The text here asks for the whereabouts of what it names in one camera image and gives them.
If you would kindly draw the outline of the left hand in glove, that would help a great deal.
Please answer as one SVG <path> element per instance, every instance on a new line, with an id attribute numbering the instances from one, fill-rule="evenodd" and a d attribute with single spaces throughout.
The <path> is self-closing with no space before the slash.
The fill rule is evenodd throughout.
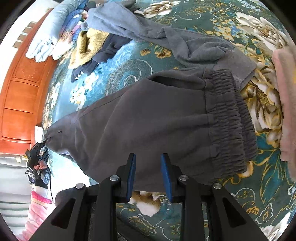
<path id="1" fill-rule="evenodd" d="M 25 175 L 31 185 L 48 189 L 51 181 L 51 172 L 47 166 L 47 162 L 39 160 L 38 164 L 32 167 L 26 164 L 26 168 Z"/>

